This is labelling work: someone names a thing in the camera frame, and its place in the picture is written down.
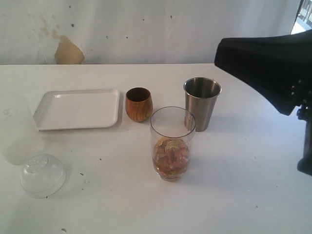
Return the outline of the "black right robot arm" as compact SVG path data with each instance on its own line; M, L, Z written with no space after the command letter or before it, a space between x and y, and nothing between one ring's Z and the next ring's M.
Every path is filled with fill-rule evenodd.
M303 157L298 171L312 174L312 32L277 37L224 38L216 67L246 83L275 109L306 122Z

